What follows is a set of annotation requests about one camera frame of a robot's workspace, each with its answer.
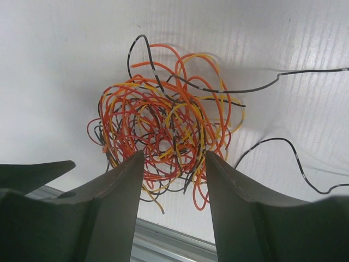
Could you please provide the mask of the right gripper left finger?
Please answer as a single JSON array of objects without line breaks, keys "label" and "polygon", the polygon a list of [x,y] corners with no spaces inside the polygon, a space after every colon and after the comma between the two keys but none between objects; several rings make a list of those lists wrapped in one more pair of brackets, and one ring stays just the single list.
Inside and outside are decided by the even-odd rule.
[{"label": "right gripper left finger", "polygon": [[1,188],[1,261],[129,261],[145,157],[56,198]]}]

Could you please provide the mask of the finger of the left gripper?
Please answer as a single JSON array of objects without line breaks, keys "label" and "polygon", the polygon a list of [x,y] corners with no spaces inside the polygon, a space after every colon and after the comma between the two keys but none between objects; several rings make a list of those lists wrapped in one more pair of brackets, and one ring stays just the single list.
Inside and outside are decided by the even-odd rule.
[{"label": "finger of the left gripper", "polygon": [[75,167],[71,160],[41,164],[1,164],[1,188],[34,191]]}]

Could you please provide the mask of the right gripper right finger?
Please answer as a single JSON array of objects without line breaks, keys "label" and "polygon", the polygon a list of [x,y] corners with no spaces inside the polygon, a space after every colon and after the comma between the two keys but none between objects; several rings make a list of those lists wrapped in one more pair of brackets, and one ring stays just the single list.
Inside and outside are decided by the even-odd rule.
[{"label": "right gripper right finger", "polygon": [[348,197],[306,202],[206,153],[219,261],[348,261]]}]

